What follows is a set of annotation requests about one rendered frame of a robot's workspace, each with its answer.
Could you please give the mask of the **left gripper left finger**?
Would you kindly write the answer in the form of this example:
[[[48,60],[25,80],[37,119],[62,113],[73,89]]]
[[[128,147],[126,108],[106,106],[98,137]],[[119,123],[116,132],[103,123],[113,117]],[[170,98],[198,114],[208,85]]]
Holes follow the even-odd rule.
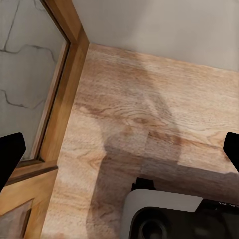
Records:
[[[21,132],[0,137],[0,192],[26,151]]]

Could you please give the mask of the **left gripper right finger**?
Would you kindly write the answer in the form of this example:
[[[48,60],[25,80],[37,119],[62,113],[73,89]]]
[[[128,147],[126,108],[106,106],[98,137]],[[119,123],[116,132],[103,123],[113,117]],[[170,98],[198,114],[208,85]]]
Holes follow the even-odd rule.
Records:
[[[228,132],[223,150],[239,173],[239,134]]]

